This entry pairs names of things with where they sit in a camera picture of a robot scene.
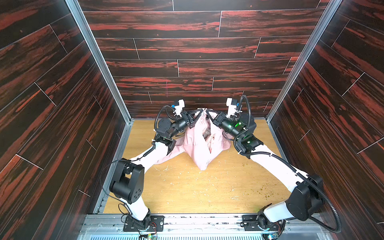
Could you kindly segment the pink zip jacket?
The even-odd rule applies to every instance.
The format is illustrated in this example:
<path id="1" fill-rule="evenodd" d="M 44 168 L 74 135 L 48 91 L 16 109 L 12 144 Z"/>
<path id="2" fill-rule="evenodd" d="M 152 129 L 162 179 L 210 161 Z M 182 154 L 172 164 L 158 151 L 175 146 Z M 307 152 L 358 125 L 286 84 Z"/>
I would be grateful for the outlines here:
<path id="1" fill-rule="evenodd" d="M 204 171 L 221 152 L 230 147 L 231 141 L 225 139 L 223 130 L 213 124 L 203 109 L 196 125 L 192 129 L 187 128 L 184 136 L 176 140 L 172 152 L 156 164 L 162 164 L 182 153 L 187 153 L 197 167 Z"/>

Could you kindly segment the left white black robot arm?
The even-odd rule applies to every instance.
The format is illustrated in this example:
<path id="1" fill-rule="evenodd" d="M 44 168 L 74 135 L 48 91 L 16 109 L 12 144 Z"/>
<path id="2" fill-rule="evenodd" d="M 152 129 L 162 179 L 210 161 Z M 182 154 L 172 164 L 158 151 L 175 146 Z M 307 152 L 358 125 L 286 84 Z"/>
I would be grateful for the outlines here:
<path id="1" fill-rule="evenodd" d="M 174 137 L 187 128 L 192 129 L 204 111 L 177 110 L 176 107 L 173 107 L 173 110 L 179 117 L 174 121 L 170 118 L 160 120 L 158 114 L 154 123 L 156 134 L 151 148 L 134 159 L 122 158 L 117 161 L 110 182 L 110 192 L 129 209 L 127 220 L 140 230 L 147 229 L 151 219 L 151 211 L 142 198 L 146 171 L 172 152 L 176 145 Z"/>

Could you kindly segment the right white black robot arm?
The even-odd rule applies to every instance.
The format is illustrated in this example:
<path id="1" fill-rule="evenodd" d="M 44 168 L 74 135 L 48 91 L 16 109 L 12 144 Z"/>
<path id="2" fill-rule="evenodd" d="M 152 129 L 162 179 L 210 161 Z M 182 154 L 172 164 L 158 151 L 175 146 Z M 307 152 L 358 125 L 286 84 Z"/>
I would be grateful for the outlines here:
<path id="1" fill-rule="evenodd" d="M 257 127 L 250 113 L 242 114 L 237 121 L 224 112 L 207 110 L 207 116 L 212 123 L 233 137 L 233 144 L 237 152 L 259 164 L 275 176 L 290 191 L 290 196 L 278 204 L 270 204 L 259 210 L 254 220 L 262 231 L 272 231 L 278 227 L 278 233 L 283 231 L 286 219 L 300 221 L 311 220 L 332 233 L 342 231 L 342 221 L 335 206 L 324 192 L 323 179 L 318 175 L 309 175 L 291 165 L 283 158 L 274 154 L 261 140 L 255 137 Z M 314 218 L 324 204 L 327 204 L 336 226 L 334 228 Z"/>

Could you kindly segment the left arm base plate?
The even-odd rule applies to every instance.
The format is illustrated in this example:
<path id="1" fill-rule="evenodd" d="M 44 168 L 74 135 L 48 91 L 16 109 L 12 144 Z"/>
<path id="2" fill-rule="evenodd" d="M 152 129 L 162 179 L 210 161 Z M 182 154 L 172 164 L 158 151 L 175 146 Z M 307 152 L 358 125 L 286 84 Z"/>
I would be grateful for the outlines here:
<path id="1" fill-rule="evenodd" d="M 139 221 L 132 216 L 127 216 L 123 231 L 124 232 L 162 232 L 164 229 L 165 217 L 161 215 L 150 215 L 144 220 Z"/>

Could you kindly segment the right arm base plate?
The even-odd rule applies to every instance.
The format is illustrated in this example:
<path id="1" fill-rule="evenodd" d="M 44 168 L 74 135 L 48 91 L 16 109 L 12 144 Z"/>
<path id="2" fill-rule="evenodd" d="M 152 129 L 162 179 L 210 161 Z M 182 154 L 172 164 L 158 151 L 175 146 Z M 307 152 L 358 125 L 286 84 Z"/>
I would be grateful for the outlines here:
<path id="1" fill-rule="evenodd" d="M 246 231 L 278 231 L 285 225 L 285 220 L 270 222 L 264 215 L 243 215 L 240 226 Z"/>

